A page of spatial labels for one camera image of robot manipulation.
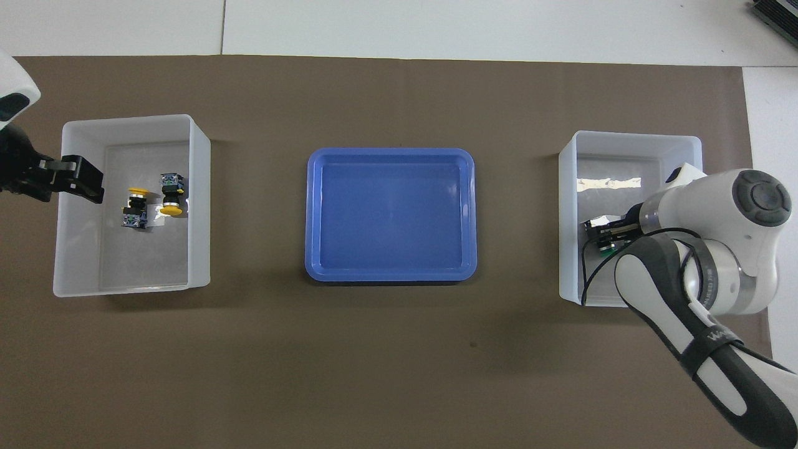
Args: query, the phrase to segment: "blue plastic lid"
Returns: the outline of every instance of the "blue plastic lid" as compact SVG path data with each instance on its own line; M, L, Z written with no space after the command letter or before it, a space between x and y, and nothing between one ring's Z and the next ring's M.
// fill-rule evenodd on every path
M322 148L307 164L316 280L458 281L476 270L474 160L455 148Z

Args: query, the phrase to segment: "velcro strap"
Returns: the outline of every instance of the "velcro strap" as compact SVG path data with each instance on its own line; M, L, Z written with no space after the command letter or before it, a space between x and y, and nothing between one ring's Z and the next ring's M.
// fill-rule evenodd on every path
M707 360L719 347L733 341L742 343L742 340L723 324L709 326L693 337L693 341L687 345L687 348L679 357L679 363L692 379L698 368L704 363L704 360Z

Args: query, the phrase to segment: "black vent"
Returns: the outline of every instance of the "black vent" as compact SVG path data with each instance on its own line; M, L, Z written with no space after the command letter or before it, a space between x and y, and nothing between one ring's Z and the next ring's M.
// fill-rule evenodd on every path
M798 0L758 0L753 5L753 12L798 46Z

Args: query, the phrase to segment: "white floor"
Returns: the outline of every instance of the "white floor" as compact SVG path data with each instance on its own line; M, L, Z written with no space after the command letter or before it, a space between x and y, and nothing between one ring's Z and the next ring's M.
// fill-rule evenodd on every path
M279 54L743 66L754 167L798 197L798 49L747 0L6 0L14 56ZM780 246L773 353L798 368L798 224Z

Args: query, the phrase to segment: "white plastic bin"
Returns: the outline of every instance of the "white plastic bin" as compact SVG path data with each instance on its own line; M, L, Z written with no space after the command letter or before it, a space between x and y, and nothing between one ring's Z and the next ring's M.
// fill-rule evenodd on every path
M587 240L581 224L600 215L625 214L659 190L685 162L703 169L697 137L598 131L574 134L559 154L559 295L563 299L581 302L579 250ZM588 276L602 259L594 245L587 248ZM615 288L614 271L612 260L593 279L586 305L625 306Z
M211 141L191 117L71 121L61 154L81 155L105 174L105 199L95 205L59 195L56 296L163 292L210 282ZM172 172L185 180L185 217L146 230L122 227L128 188L148 189L162 200L160 174Z

